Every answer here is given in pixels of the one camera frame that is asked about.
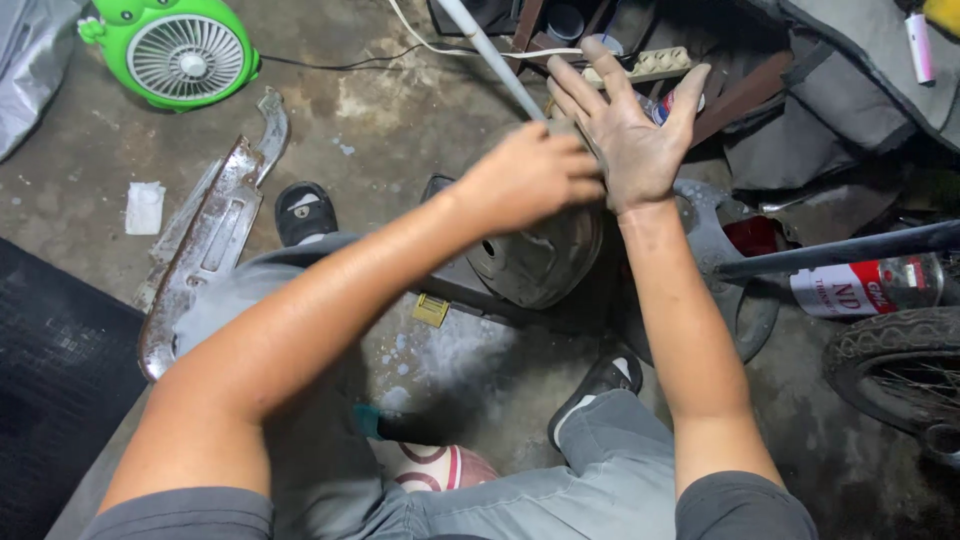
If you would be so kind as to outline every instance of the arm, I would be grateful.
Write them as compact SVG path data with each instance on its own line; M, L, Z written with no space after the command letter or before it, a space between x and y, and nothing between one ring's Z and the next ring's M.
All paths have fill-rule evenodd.
M658 379L673 416L677 497L720 471L756 473L782 485L756 427L743 364L690 254L673 181L690 146L709 66L677 86L662 128L640 109L623 69L599 42L582 43L603 78L607 101L553 58L548 85L565 114L577 115L604 152L609 205L617 214L636 280Z
M273 410L444 261L486 235L602 197L603 186L588 179L595 172L576 137L548 137L541 124L528 124L454 186L240 314L155 385L100 511L182 487L269 497L262 425Z

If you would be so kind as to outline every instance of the fan grille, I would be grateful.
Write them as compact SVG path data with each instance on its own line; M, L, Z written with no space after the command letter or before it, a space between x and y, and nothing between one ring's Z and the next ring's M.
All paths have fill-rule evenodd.
M194 14L162 17L133 36L127 67L159 97L192 101L230 87L243 69L240 39L220 22Z

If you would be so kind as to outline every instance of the white pole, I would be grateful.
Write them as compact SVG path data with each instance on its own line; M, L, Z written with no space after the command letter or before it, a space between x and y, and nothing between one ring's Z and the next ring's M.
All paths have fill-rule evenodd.
M446 13L453 19L453 22L457 23L460 31L470 40L470 43L473 43L473 47L480 53L480 56L487 61L493 72L500 77L500 80L507 86L510 93L514 94L514 97L520 103L520 106L527 111L527 114L534 120L546 120L546 116L543 115L540 107L537 107L534 98L530 97L530 93L523 87L523 83L520 82L520 79L514 75L514 71L507 65L507 61L503 60L500 52L496 50L493 43L490 43L490 38L483 33L483 30L480 30L477 21L473 19L473 15L464 7L463 2L460 0L437 1L444 7Z

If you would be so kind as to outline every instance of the concrete floor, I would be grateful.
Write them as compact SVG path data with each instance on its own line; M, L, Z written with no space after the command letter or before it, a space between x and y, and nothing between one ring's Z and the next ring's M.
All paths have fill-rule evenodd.
M264 54L343 64L412 44L385 2L229 3ZM415 27L432 34L422 1L401 4ZM343 230L372 231L412 208L431 173L460 174L486 133L518 119L481 62L421 49L393 66L337 73L265 62L259 79L225 102L165 114L118 85L96 49L78 40L42 124L0 164L0 234L129 302L155 239L124 234L128 183L160 181L169 216L238 134L259 137L253 105L265 85L285 97L293 137L263 185L266 204L244 257L279 246L272 203L297 181L328 190ZM526 81L543 100L542 79ZM690 171L723 176L716 164ZM404 297L362 341L370 401L418 412L456 387L452 410L462 422L454 438L501 474L562 463L546 442L546 422L595 360L596 341L516 331L453 311L437 330L412 319L412 302ZM757 416L788 487L824 538L942 537L954 530L955 504L948 486L918 467L916 444L843 404L820 378L820 354L834 329L785 307L748 369ZM641 399L668 422L652 370L647 380ZM143 401L48 538L75 538L88 522Z

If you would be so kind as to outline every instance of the electrical outlet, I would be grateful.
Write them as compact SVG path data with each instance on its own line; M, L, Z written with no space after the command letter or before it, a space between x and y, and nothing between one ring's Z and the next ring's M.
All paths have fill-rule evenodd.
M686 47L644 51L636 58L634 70L627 72L627 79L631 84L636 84L679 77L692 69L693 65L693 61L686 53ZM604 87L603 79L592 67L584 69L584 77L593 87L597 89Z

